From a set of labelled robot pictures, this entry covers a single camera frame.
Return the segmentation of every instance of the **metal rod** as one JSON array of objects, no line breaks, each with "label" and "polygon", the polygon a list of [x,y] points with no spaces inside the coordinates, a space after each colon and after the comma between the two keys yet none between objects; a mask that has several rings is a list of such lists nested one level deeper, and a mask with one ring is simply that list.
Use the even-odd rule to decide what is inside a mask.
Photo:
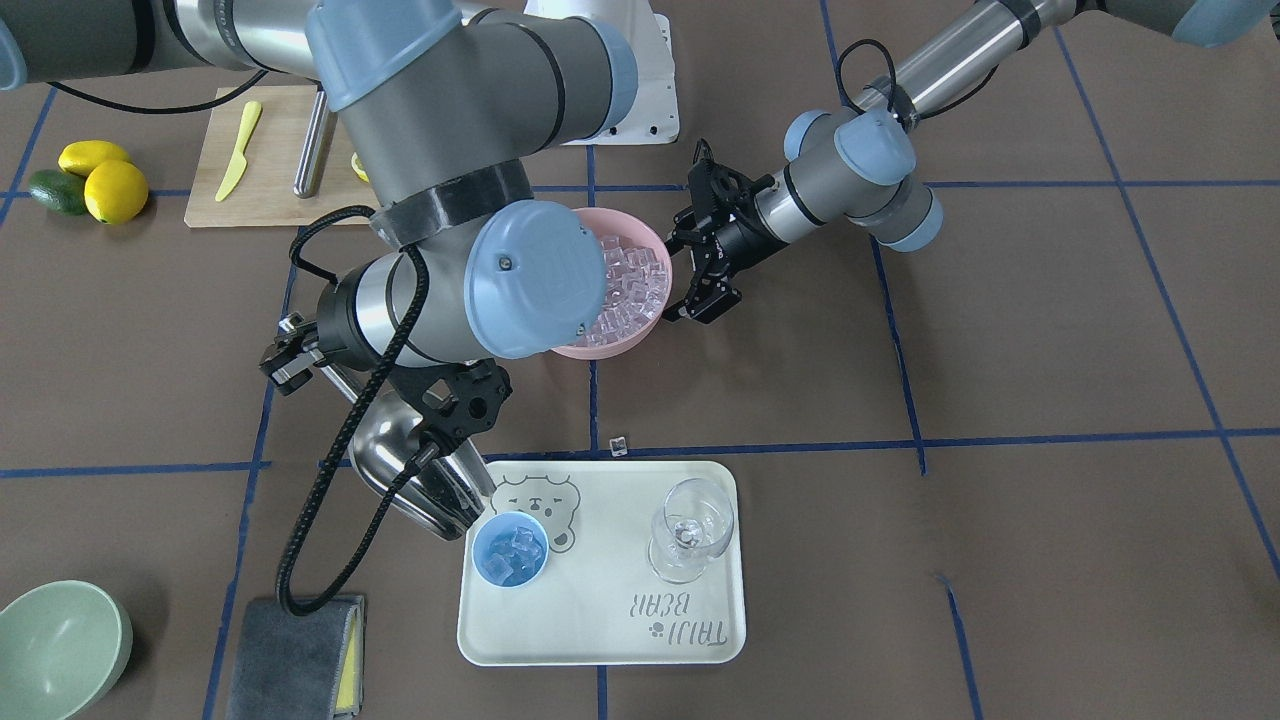
[{"label": "metal rod", "polygon": [[316,99],[311,105],[311,120],[307,123],[307,136],[302,141],[298,173],[293,177],[293,195],[315,197],[320,188],[325,160],[329,158],[333,131],[337,127],[338,115],[329,111],[329,95],[323,87],[316,87]]},{"label": "metal rod", "polygon": [[[978,0],[964,15],[897,67],[897,85],[918,113],[928,114],[1009,58],[1023,44],[1018,18],[995,0]],[[884,108],[879,90],[864,90],[854,102],[864,109]]]}]

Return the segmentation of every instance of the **lemon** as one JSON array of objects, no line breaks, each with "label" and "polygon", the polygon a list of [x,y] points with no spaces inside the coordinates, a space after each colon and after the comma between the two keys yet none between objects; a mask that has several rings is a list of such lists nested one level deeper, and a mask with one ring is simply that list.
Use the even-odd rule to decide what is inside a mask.
[{"label": "lemon", "polygon": [[58,156],[58,167],[63,172],[87,178],[95,168],[106,160],[129,161],[129,154],[123,147],[106,140],[82,140],[63,147]]},{"label": "lemon", "polygon": [[106,160],[84,181],[84,206],[101,223],[127,223],[147,204],[147,178],[124,160]]},{"label": "lemon", "polygon": [[351,169],[356,170],[356,177],[369,182],[369,176],[365,173],[365,164],[360,161],[360,155],[355,152],[351,154]]},{"label": "lemon", "polygon": [[31,197],[63,215],[83,215],[84,178],[61,170],[36,170],[27,179]]}]

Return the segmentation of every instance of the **blue tape line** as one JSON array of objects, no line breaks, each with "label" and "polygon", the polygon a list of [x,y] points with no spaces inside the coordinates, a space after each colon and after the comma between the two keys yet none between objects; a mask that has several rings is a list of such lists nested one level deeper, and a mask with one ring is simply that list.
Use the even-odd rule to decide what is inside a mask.
[{"label": "blue tape line", "polygon": [[707,445],[690,447],[634,447],[627,457],[671,457],[682,455],[767,455],[774,452],[849,452],[856,450],[914,450],[915,441],[886,439],[865,442],[795,442],[773,445]]},{"label": "blue tape line", "polygon": [[902,401],[906,404],[906,419],[911,423],[911,439],[915,442],[915,456],[920,462],[920,475],[929,474],[929,462],[924,456],[924,442],[920,437],[920,420],[915,411],[915,398],[911,396],[911,375],[906,370],[906,355],[902,352],[902,338],[897,332],[897,319],[893,315],[893,296],[888,290],[888,277],[884,274],[884,259],[881,255],[879,242],[874,237],[869,238],[872,256],[876,259],[876,275],[879,278],[881,292],[884,295],[884,315],[888,318],[888,334],[893,341],[893,352],[897,355],[897,374],[902,379]]},{"label": "blue tape line", "polygon": [[831,12],[827,8],[827,0],[818,0],[818,9],[822,10],[822,28],[827,32],[827,53],[831,54],[831,69],[837,72],[840,53],[836,51],[836,33],[831,31]]},{"label": "blue tape line", "polygon": [[[1179,179],[1179,181],[932,181],[932,188],[1010,187],[1280,187],[1280,179]],[[535,184],[534,192],[588,192],[585,184]],[[596,184],[595,192],[685,192],[687,184]]]},{"label": "blue tape line", "polygon": [[293,302],[293,283],[298,279],[298,269],[289,264],[289,277],[284,281],[284,300],[280,301],[280,319],[289,314],[289,305]]},{"label": "blue tape line", "polygon": [[1115,181],[934,181],[924,183],[937,188],[1000,188],[1000,187],[1115,187]]},{"label": "blue tape line", "polygon": [[1021,445],[1075,445],[1091,442],[1142,442],[1170,439],[1207,439],[1219,437],[1217,430],[1164,430],[1149,433],[1080,433],[1056,436],[1009,436],[972,438],[928,438],[925,447],[997,447]]},{"label": "blue tape line", "polygon": [[23,478],[84,478],[97,475],[177,475],[182,473],[243,473],[252,462],[178,462],[172,465],[87,465],[81,468],[0,469],[0,480]]},{"label": "blue tape line", "polygon": [[687,184],[598,184],[596,192],[685,192]]},{"label": "blue tape line", "polygon": [[982,720],[982,697],[978,694],[978,679],[973,673],[973,656],[969,653],[969,635],[964,630],[964,618],[956,601],[955,588],[946,575],[938,575],[938,582],[947,589],[947,605],[951,606],[951,625],[956,630],[956,644],[960,646],[960,662],[964,665],[964,682],[969,685],[969,705],[973,707],[973,720]]},{"label": "blue tape line", "polygon": [[1228,437],[1280,437],[1280,428],[1242,428],[1226,430]]},{"label": "blue tape line", "polygon": [[611,457],[607,450],[564,450],[552,452],[490,452],[485,454],[485,462],[500,462],[503,460],[605,460]]},{"label": "blue tape line", "polygon": [[600,383],[595,360],[588,364],[591,375],[591,450],[600,450]]},{"label": "blue tape line", "polygon": [[609,720],[609,669],[595,666],[595,717]]},{"label": "blue tape line", "polygon": [[1228,439],[1226,433],[1222,433],[1220,439],[1222,450],[1226,452],[1226,461],[1231,465],[1231,474],[1235,475],[1235,484],[1240,488],[1240,495],[1244,496],[1244,505],[1249,509],[1249,516],[1253,518],[1253,527],[1257,528],[1258,537],[1262,538],[1262,547],[1266,548],[1267,559],[1271,560],[1271,571],[1280,580],[1280,555],[1276,555],[1276,544],[1271,539],[1271,533],[1267,532],[1266,523],[1262,521],[1262,511],[1258,510],[1258,503],[1253,500],[1253,491],[1249,489],[1249,482],[1244,478],[1244,470],[1240,469],[1240,462],[1235,459],[1235,448],[1231,447],[1231,441]]},{"label": "blue tape line", "polygon": [[595,146],[586,146],[586,206],[595,208]]},{"label": "blue tape line", "polygon": [[[189,197],[189,190],[152,190],[150,191],[151,197]],[[18,192],[0,192],[0,197],[31,197],[31,193],[26,190]]]},{"label": "blue tape line", "polygon": [[262,450],[266,446],[266,428],[271,421],[271,401],[275,397],[275,386],[266,382],[266,391],[262,395],[262,414],[257,423],[257,438],[253,441],[253,462],[248,470],[248,479],[244,483],[244,502],[241,505],[239,530],[236,538],[236,569],[232,580],[227,583],[227,596],[223,600],[223,615],[218,625],[218,642],[214,644],[214,661],[209,669],[209,687],[205,689],[205,711],[202,720],[212,720],[214,703],[218,700],[218,684],[223,674],[223,659],[227,653],[227,637],[230,634],[232,614],[236,610],[236,593],[239,589],[241,569],[244,566],[244,546],[248,539],[250,509],[253,506],[253,497],[257,495],[257,478],[262,462]]},{"label": "blue tape line", "polygon": [[1280,187],[1280,179],[1121,181],[1125,187]]},{"label": "blue tape line", "polygon": [[49,95],[45,96],[45,104],[40,108],[40,114],[36,115],[36,124],[32,126],[31,136],[27,137],[27,147],[22,151],[22,160],[18,160],[18,172],[13,174],[13,182],[9,183],[9,196],[0,205],[0,225],[9,217],[9,208],[13,206],[14,193],[18,192],[18,186],[22,184],[22,176],[27,174],[27,163],[31,161],[31,154],[36,150],[40,131],[45,127],[45,119],[49,118],[49,109],[54,106],[54,97],[56,96],[58,88],[50,87]]},{"label": "blue tape line", "polygon": [[1129,191],[1120,178],[1120,168],[1116,165],[1115,158],[1111,154],[1111,146],[1107,143],[1107,138],[1102,133],[1102,124],[1098,122],[1097,113],[1093,110],[1093,104],[1089,101],[1088,92],[1084,91],[1084,83],[1080,81],[1080,74],[1075,69],[1075,61],[1071,59],[1071,51],[1066,47],[1066,40],[1062,37],[1062,32],[1059,28],[1053,28],[1053,36],[1057,38],[1059,47],[1062,49],[1062,58],[1066,60],[1066,67],[1071,73],[1071,79],[1075,82],[1075,88],[1080,94],[1080,100],[1084,102],[1084,109],[1089,115],[1089,122],[1093,124],[1093,132],[1098,136],[1098,143],[1102,145],[1102,154],[1107,159],[1107,165],[1111,167],[1111,174],[1116,178],[1116,183],[1120,188],[1120,197],[1124,200],[1125,210],[1129,213],[1129,222],[1133,224],[1133,229],[1138,234],[1138,242],[1142,245],[1142,254],[1147,259],[1147,266],[1151,269],[1151,275],[1156,281],[1156,288],[1160,290],[1160,297],[1165,302],[1165,310],[1169,313],[1169,319],[1172,322],[1174,331],[1178,333],[1178,341],[1181,343],[1183,352],[1187,355],[1187,363],[1192,368],[1192,374],[1196,377],[1196,384],[1199,387],[1201,396],[1204,400],[1204,407],[1208,410],[1210,419],[1213,421],[1213,429],[1222,442],[1222,450],[1226,452],[1228,462],[1231,465],[1231,471],[1235,474],[1235,483],[1239,486],[1240,493],[1244,496],[1244,503],[1249,510],[1249,515],[1253,518],[1253,525],[1257,528],[1258,538],[1262,539],[1262,546],[1266,548],[1267,559],[1271,561],[1271,569],[1275,573],[1276,579],[1280,579],[1280,557],[1276,556],[1275,542],[1271,539],[1271,533],[1267,530],[1266,523],[1262,520],[1262,514],[1258,511],[1257,502],[1253,500],[1253,492],[1249,489],[1249,483],[1244,478],[1244,473],[1240,470],[1240,465],[1235,459],[1235,451],[1231,448],[1230,437],[1222,427],[1222,419],[1217,413],[1217,406],[1213,404],[1213,397],[1210,395],[1208,383],[1204,382],[1204,375],[1201,373],[1199,363],[1196,361],[1196,354],[1192,352],[1192,345],[1187,337],[1187,331],[1183,328],[1183,323],[1178,316],[1178,310],[1174,307],[1172,296],[1165,286],[1165,279],[1160,274],[1160,266],[1156,264],[1156,256],[1152,254],[1151,245],[1147,242],[1147,233],[1143,231],[1142,222],[1138,219],[1138,211],[1133,206]]}]

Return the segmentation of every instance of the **cutting board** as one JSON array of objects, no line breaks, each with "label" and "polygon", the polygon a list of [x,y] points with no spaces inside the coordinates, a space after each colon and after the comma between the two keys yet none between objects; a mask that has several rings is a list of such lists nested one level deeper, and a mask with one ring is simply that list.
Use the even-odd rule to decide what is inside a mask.
[{"label": "cutting board", "polygon": [[[228,90],[221,88],[218,94]],[[250,100],[262,104],[262,118],[244,151],[248,169],[227,200],[215,202],[214,193],[223,182],[227,161],[236,143],[241,110]],[[187,201],[187,227],[296,227],[346,205],[376,208],[372,188],[351,169],[351,154],[355,149],[342,123],[338,123],[338,129],[333,133],[320,191],[307,200],[293,195],[293,177],[302,156],[302,141],[306,138],[314,101],[314,86],[255,87],[236,100],[214,108],[205,132],[205,145],[200,150],[200,163],[196,165],[196,181]],[[349,224],[365,222],[364,218],[346,220]]]}]

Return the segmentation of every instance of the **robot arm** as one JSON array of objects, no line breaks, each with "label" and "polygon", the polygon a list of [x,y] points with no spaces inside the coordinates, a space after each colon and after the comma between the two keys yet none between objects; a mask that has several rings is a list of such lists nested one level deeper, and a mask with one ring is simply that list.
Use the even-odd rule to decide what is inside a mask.
[{"label": "robot arm", "polygon": [[667,246],[689,247],[694,278],[668,320],[710,323],[741,300],[733,275],[841,215],[876,240],[909,252],[942,227],[942,206],[913,173],[908,132],[940,114],[965,88],[1042,31],[1085,10],[1106,13],[1204,47],[1230,42],[1261,22],[1270,0],[977,0],[852,108],[810,110],[787,129],[787,165],[750,181],[717,164],[701,145],[689,173],[692,204],[676,215]]}]

